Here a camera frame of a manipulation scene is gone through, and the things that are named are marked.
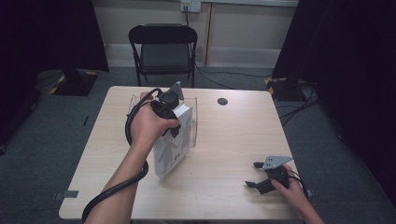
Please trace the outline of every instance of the black controller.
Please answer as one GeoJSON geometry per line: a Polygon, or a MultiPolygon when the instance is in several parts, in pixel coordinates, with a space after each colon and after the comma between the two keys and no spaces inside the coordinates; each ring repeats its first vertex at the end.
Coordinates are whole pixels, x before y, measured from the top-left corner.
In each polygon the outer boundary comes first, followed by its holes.
{"type": "MultiPolygon", "coordinates": [[[[162,118],[162,119],[177,119],[175,113],[173,112],[173,110],[167,105],[167,104],[163,104],[160,103],[158,101],[151,101],[150,102],[151,108],[154,111],[154,113],[162,118]]],[[[172,136],[175,138],[178,135],[178,132],[180,130],[180,124],[177,125],[176,128],[171,128],[171,134],[172,136]]]]}
{"type": "MultiPolygon", "coordinates": [[[[254,162],[254,166],[256,168],[262,168],[263,162],[254,162]]],[[[285,167],[279,166],[275,169],[267,169],[264,171],[268,174],[268,179],[257,184],[254,182],[246,181],[247,186],[257,189],[260,194],[264,194],[275,190],[274,186],[271,184],[271,180],[275,179],[279,181],[279,183],[281,183],[286,189],[289,188],[289,175],[285,167]]]]}

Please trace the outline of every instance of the black folding chair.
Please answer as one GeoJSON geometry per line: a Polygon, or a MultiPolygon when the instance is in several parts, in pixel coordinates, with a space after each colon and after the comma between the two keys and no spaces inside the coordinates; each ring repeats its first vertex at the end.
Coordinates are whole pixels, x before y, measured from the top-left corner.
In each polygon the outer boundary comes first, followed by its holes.
{"type": "Polygon", "coordinates": [[[182,24],[142,24],[129,32],[129,41],[134,50],[137,83],[142,86],[140,75],[191,76],[194,88],[195,48],[198,35],[189,26],[182,24]],[[140,54],[136,45],[141,45],[140,54]]]}

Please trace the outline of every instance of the chair seat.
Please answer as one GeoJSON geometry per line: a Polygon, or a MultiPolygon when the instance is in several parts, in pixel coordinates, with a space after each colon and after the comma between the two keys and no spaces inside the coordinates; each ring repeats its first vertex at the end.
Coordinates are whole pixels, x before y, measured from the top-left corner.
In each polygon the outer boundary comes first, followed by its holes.
{"type": "Polygon", "coordinates": [[[144,44],[140,53],[141,74],[189,73],[191,70],[189,58],[190,49],[187,44],[144,44]]]}

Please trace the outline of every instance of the chair backrest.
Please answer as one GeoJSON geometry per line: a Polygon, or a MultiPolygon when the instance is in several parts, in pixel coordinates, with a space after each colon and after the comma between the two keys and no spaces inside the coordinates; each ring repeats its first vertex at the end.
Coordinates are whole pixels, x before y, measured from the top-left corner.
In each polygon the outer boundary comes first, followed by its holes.
{"type": "Polygon", "coordinates": [[[187,44],[196,43],[198,39],[189,26],[167,23],[137,25],[128,36],[131,44],[187,44]]]}

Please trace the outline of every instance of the hand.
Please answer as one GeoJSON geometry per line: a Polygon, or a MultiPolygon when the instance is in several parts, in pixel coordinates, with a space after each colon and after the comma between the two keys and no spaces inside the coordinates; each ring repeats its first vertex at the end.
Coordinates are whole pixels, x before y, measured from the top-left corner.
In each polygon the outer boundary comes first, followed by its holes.
{"type": "MultiPolygon", "coordinates": [[[[142,92],[140,99],[147,94],[147,92],[142,92]]],[[[154,142],[165,133],[166,129],[175,128],[178,125],[178,120],[158,117],[151,106],[145,103],[134,117],[131,126],[131,136],[133,144],[144,144],[143,146],[145,147],[152,147],[154,142]]]]}
{"type": "MultiPolygon", "coordinates": [[[[291,171],[291,168],[287,164],[284,164],[283,166],[286,168],[286,170],[288,170],[289,175],[294,176],[294,172],[291,171]]],[[[275,179],[271,180],[271,183],[274,188],[279,190],[279,192],[282,193],[283,196],[285,196],[288,203],[290,203],[297,209],[300,209],[309,203],[304,195],[303,188],[300,186],[300,183],[296,179],[289,178],[288,189],[286,189],[275,179]]]]}

